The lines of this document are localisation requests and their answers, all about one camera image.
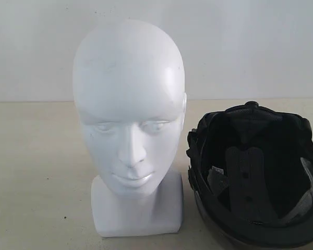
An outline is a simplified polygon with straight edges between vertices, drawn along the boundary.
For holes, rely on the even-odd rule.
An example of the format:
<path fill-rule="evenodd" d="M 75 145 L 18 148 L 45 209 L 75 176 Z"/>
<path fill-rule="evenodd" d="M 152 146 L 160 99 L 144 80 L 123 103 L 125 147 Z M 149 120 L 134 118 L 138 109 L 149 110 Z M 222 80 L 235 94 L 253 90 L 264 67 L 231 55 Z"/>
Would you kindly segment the black helmet with visor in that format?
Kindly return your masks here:
<path fill-rule="evenodd" d="M 243 245 L 313 242 L 308 119 L 249 101 L 205 114 L 187 142 L 188 180 L 206 223 Z"/>

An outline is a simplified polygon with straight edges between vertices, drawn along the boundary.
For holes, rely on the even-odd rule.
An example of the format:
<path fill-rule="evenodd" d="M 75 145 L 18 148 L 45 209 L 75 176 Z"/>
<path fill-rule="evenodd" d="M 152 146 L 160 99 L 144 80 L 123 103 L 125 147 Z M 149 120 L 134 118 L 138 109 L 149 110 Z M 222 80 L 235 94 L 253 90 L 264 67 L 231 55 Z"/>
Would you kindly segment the white mannequin head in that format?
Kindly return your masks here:
<path fill-rule="evenodd" d="M 173 162 L 187 95 L 182 56 L 172 38 L 132 19 L 94 29 L 76 52 L 73 94 L 98 172 L 91 184 L 97 233 L 178 232 L 183 182 Z"/>

